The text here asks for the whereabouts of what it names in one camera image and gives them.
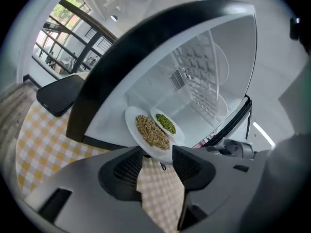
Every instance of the cooked ground meat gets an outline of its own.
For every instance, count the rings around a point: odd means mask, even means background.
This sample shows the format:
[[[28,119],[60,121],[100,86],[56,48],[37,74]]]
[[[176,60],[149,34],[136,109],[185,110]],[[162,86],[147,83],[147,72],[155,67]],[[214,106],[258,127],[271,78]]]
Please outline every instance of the cooked ground meat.
[[[170,149],[170,141],[168,137],[150,117],[143,115],[137,116],[136,127],[150,146],[155,146],[162,150]]]

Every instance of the checkered tablecloth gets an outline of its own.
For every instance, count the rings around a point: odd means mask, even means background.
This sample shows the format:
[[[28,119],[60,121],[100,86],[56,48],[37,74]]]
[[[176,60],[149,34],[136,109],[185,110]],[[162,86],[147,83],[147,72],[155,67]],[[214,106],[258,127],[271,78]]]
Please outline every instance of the checkered tablecloth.
[[[54,117],[38,101],[30,107],[21,127],[16,147],[16,171],[23,196],[67,164],[106,153],[67,138],[66,128],[71,109]],[[172,166],[143,158],[137,191],[142,193],[142,207],[167,233],[175,232],[182,210],[184,187]]]

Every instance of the ceiling light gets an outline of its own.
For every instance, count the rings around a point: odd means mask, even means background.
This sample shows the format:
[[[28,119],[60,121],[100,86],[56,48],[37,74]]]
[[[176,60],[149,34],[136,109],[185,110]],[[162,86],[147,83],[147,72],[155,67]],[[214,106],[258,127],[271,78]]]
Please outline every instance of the ceiling light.
[[[270,143],[272,147],[274,147],[276,144],[274,141],[268,136],[268,134],[259,126],[256,122],[253,123],[254,127],[258,129],[258,131],[263,135],[264,138]]]
[[[118,20],[118,17],[117,16],[110,16],[111,19],[113,19],[114,21],[117,21]]]

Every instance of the floor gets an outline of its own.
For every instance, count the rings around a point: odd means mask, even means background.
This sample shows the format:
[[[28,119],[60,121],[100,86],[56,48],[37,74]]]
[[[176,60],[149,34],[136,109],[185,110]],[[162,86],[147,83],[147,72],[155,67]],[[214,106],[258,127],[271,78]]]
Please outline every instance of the floor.
[[[0,172],[11,193],[20,197],[16,178],[15,147],[27,112],[35,101],[37,87],[30,81],[0,94]]]

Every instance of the black slot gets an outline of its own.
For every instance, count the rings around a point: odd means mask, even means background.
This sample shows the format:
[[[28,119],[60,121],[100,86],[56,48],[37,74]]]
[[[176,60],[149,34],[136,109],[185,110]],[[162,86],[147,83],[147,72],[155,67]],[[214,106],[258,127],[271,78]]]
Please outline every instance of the black slot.
[[[41,215],[50,223],[54,223],[56,217],[63,209],[71,194],[71,191],[58,188],[48,199],[48,201],[46,201],[45,204],[41,207],[39,210],[39,215]]]
[[[243,165],[235,165],[233,168],[236,170],[245,172],[245,173],[247,173],[247,171],[249,170],[248,166],[243,166]]]

